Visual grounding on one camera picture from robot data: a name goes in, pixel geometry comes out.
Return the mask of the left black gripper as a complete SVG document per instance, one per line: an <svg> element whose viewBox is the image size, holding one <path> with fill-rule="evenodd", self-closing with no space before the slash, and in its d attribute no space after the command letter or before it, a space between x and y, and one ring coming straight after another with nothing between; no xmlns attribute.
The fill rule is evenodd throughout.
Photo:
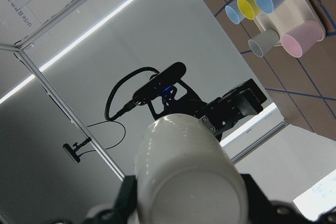
<svg viewBox="0 0 336 224"><path fill-rule="evenodd" d="M239 120L259 114L266 100L267 97L257 83L248 79L197 110L195 117L208 118L211 127L214 128L212 134L217 140L221 140L223 133L233 128Z"/></svg>

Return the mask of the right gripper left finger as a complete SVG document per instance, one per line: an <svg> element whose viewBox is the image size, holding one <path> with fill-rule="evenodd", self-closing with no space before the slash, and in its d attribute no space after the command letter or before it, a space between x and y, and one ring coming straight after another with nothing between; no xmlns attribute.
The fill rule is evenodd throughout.
<svg viewBox="0 0 336 224"><path fill-rule="evenodd" d="M128 223L128 218L136 210L137 180L135 175L124 178L112 208L112 223Z"/></svg>

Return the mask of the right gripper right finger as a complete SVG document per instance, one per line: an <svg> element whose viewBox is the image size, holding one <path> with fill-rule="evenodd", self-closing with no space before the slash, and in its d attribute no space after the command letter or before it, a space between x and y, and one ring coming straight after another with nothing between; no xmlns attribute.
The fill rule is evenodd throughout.
<svg viewBox="0 0 336 224"><path fill-rule="evenodd" d="M270 202L250 174L240 174L248 196L248 223L269 223Z"/></svg>

